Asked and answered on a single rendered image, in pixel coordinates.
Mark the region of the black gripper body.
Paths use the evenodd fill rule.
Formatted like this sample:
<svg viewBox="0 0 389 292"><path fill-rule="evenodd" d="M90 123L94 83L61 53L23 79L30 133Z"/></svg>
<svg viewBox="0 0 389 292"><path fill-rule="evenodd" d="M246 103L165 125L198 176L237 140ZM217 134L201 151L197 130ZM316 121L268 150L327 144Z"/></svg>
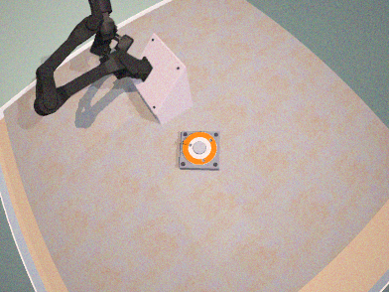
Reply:
<svg viewBox="0 0 389 292"><path fill-rule="evenodd" d="M115 31L114 31L114 38L112 38L112 39L109 39L110 41L111 40L113 40L114 39L114 41L117 41L117 47L115 48L115 50L118 50L118 52L119 51L128 51L129 49L130 49L130 47L131 47L131 45L133 44L133 42L134 42L134 39L133 38L130 38L129 36L127 36L127 35L125 35L124 37L121 37L121 35L118 35L117 34L117 26L115 25ZM117 37L119 38L117 38ZM107 41L109 41L109 40L107 40Z"/></svg>

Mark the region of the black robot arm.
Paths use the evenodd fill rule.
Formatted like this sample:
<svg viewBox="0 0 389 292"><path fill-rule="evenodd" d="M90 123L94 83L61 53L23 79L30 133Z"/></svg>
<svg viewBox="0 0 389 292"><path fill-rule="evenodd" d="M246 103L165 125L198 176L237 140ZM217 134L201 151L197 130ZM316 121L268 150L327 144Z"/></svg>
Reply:
<svg viewBox="0 0 389 292"><path fill-rule="evenodd" d="M49 115L62 107L70 96L86 88L90 84L113 73L115 77L131 77L145 81L152 70L152 65L146 57L142 60L128 55L125 51L115 51L110 54L109 44L114 38L115 22L109 16L112 13L110 0L88 0L91 15L81 20L67 40L50 55L36 70L36 99L34 100L35 111L39 115ZM95 33L94 42L90 52L97 56L100 64L73 79L65 85L56 87L54 71L66 59L72 51L81 43L87 41ZM109 41L107 41L109 40Z"/></svg>

